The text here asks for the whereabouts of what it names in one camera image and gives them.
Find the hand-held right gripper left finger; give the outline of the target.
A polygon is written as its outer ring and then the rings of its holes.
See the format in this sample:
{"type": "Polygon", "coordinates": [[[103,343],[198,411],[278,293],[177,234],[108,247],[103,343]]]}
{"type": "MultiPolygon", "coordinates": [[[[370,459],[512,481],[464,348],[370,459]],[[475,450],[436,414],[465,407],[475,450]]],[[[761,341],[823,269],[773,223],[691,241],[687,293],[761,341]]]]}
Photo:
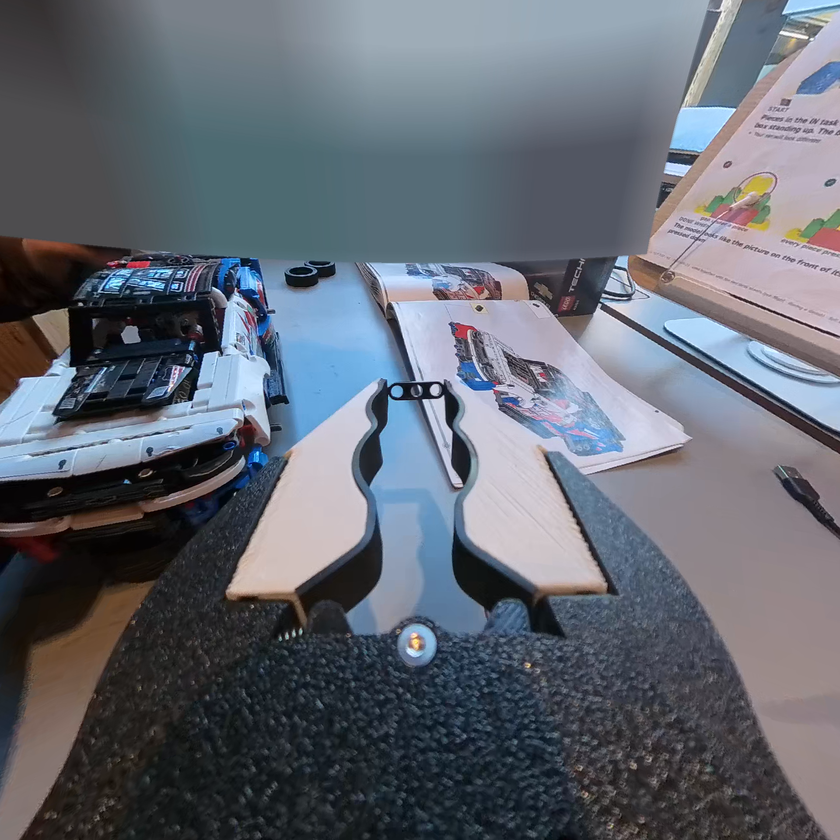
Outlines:
{"type": "Polygon", "coordinates": [[[382,538],[371,483],[387,406],[386,381],[373,381],[285,453],[229,601],[284,602],[303,625],[316,604],[348,612],[373,590],[382,538]]]}

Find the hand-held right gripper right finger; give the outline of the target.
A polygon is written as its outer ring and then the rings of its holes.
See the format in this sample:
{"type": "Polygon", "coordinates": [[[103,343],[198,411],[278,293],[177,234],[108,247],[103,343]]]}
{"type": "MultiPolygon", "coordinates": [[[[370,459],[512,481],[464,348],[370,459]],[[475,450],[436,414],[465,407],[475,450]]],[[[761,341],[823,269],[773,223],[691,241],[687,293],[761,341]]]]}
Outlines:
{"type": "Polygon", "coordinates": [[[482,606],[608,593],[538,439],[459,383],[446,382],[445,408],[452,466],[463,485],[453,546],[461,589],[482,606]]]}

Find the brick-built toy race car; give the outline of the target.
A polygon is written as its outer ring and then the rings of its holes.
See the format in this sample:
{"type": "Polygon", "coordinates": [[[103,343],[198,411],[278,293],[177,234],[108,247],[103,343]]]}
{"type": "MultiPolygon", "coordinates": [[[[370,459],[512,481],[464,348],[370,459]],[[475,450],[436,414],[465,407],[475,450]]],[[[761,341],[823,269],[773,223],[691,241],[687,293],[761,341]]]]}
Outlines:
{"type": "Polygon", "coordinates": [[[2,406],[2,543],[50,562],[188,540],[267,463],[287,385],[257,258],[151,253],[87,278],[69,349],[2,406]]]}

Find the person's left forearm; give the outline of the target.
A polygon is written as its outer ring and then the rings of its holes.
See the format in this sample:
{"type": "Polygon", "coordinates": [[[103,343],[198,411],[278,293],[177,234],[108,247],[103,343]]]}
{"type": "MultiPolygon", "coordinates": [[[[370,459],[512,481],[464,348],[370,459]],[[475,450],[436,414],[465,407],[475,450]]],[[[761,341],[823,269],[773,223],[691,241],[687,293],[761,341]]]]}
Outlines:
{"type": "Polygon", "coordinates": [[[130,247],[1,237],[1,322],[66,308],[84,279],[130,247]]]}

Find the open building instruction booklet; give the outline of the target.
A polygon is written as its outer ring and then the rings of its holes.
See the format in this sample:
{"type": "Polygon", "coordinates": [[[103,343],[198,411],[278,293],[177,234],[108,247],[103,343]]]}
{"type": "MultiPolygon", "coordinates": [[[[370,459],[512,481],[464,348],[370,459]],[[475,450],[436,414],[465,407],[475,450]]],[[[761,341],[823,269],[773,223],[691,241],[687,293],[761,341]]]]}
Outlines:
{"type": "Polygon", "coordinates": [[[359,262],[402,337],[415,382],[460,384],[586,475],[678,449],[682,424],[609,377],[531,297],[527,277],[494,263],[359,262]]]}

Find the race car set box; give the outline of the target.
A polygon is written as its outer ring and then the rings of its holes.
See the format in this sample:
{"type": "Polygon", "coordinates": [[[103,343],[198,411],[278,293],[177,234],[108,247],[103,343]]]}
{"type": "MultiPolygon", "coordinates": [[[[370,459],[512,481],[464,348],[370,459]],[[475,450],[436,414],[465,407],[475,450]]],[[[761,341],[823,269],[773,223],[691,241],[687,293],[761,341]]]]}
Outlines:
{"type": "Polygon", "coordinates": [[[529,299],[540,301],[558,318],[590,316],[599,308],[617,257],[502,262],[528,286],[529,299]]]}

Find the silver flat stand base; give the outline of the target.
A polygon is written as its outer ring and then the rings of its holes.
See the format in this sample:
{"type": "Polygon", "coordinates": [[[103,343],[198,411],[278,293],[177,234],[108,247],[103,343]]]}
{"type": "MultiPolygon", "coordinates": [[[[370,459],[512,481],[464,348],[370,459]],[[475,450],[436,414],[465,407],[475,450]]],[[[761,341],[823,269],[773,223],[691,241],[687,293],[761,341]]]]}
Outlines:
{"type": "Polygon", "coordinates": [[[664,329],[816,425],[838,434],[837,375],[708,318],[671,319],[664,329]]]}

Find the instruction sheet on stand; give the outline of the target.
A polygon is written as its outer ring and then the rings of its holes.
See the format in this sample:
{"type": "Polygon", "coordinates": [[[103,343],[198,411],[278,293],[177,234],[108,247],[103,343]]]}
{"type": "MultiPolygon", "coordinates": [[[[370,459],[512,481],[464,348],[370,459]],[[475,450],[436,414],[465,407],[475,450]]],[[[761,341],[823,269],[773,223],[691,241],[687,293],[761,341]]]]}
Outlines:
{"type": "MultiPolygon", "coordinates": [[[[733,130],[739,122],[735,114],[739,112],[743,116],[748,105],[754,104],[755,100],[762,96],[764,90],[786,68],[791,62],[791,58],[797,53],[759,80],[746,98],[742,100],[738,109],[731,115],[708,147],[699,155],[669,198],[657,210],[651,237],[669,215],[676,199],[686,191],[689,176],[698,174],[698,169],[695,168],[696,162],[701,160],[706,163],[714,157],[727,138],[726,127],[729,126],[733,130]]],[[[810,328],[806,324],[781,316],[760,305],[702,286],[695,281],[676,278],[672,271],[648,262],[644,255],[630,256],[628,259],[631,274],[640,285],[651,291],[656,291],[662,297],[676,301],[702,316],[718,321],[737,332],[745,333],[754,340],[772,345],[777,350],[791,354],[832,374],[838,374],[838,335],[810,328]]]]}

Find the printed paper instruction sheet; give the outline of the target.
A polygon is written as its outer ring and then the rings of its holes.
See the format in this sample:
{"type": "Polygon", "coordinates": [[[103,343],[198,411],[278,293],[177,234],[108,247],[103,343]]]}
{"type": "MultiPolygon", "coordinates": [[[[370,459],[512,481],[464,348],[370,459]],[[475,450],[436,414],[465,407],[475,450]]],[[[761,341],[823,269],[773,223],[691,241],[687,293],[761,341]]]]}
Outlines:
{"type": "Polygon", "coordinates": [[[838,335],[838,73],[835,14],[696,162],[646,260],[838,335]]]}

